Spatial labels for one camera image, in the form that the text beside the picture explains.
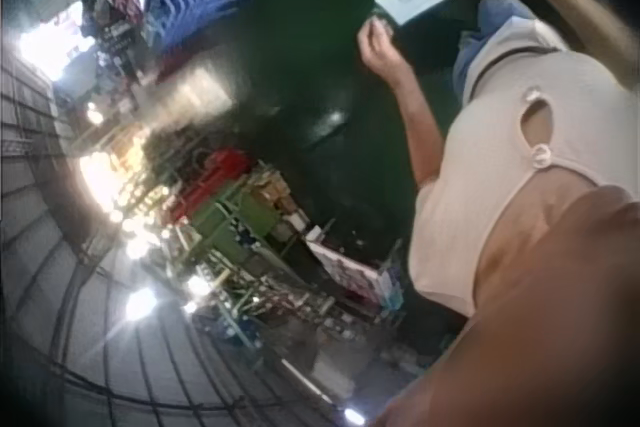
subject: person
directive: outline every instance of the person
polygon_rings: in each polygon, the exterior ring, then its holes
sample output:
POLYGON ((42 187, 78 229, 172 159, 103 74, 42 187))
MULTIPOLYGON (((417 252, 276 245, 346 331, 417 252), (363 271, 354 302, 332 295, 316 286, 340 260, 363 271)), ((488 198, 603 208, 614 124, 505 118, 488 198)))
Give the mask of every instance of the person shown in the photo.
POLYGON ((589 55, 518 0, 483 0, 446 142, 389 26, 358 34, 419 187, 413 284, 470 318, 376 427, 638 423, 615 420, 640 392, 638 40, 595 0, 548 1, 589 55))
POLYGON ((409 255, 416 290, 471 317, 513 259, 601 185, 639 196, 638 41, 594 0, 548 0, 592 56, 517 0, 483 0, 454 67, 462 110, 446 143, 382 20, 362 60, 393 90, 419 188, 409 255))

